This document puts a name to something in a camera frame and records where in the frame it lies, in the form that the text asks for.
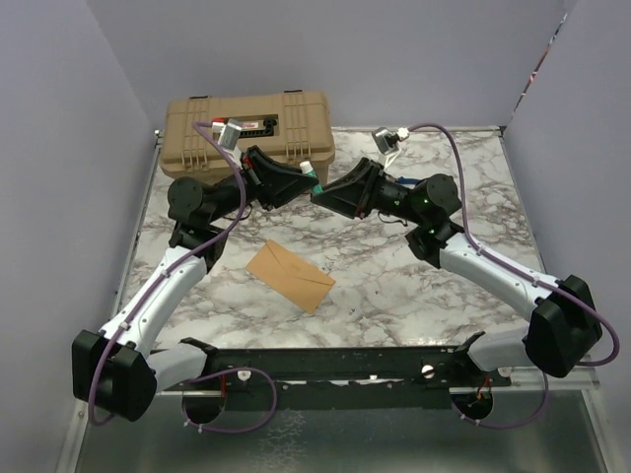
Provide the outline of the green white glue stick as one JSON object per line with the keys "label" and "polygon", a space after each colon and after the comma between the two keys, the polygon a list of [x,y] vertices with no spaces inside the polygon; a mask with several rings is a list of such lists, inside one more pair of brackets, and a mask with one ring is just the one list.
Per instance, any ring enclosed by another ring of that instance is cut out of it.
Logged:
{"label": "green white glue stick", "polygon": [[311,188],[311,194],[321,194],[323,189],[312,163],[310,161],[302,161],[300,162],[300,169],[302,174],[308,176],[314,182],[314,186]]}

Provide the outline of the brown paper envelope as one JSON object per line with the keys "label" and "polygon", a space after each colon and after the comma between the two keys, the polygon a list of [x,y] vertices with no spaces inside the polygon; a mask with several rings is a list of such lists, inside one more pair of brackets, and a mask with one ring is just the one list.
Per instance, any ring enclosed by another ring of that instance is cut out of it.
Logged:
{"label": "brown paper envelope", "polygon": [[335,281],[280,245],[267,241],[245,270],[307,313],[313,313]]}

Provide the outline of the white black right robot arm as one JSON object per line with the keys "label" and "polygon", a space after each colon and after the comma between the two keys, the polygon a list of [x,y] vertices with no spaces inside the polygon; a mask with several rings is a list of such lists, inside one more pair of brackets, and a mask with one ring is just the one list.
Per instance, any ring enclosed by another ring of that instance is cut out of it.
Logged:
{"label": "white black right robot arm", "polygon": [[462,384],[474,385],[499,368],[537,367],[566,376],[602,336],[585,281],[540,273],[486,249],[451,219],[461,207],[454,179],[437,173],[407,187],[368,158],[323,187],[313,203],[350,219],[377,211],[412,225],[405,236],[413,255],[457,274],[510,306],[527,325],[469,337],[453,361]]}

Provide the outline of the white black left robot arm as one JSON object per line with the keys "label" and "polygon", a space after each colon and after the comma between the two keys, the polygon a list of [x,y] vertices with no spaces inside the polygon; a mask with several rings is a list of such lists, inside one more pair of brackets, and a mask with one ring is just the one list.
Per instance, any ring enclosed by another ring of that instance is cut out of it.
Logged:
{"label": "white black left robot arm", "polygon": [[114,318],[74,339],[73,393],[87,403],[93,425],[102,424],[99,410],[134,422],[159,392],[185,381],[199,389],[215,382],[218,366],[209,359],[209,345],[185,339],[172,349],[154,351],[157,336],[221,258],[229,232],[249,203],[278,209],[319,184],[310,162],[280,164],[256,146],[231,167],[232,175],[215,184],[191,176],[172,182],[168,202],[175,227],[159,265]]}

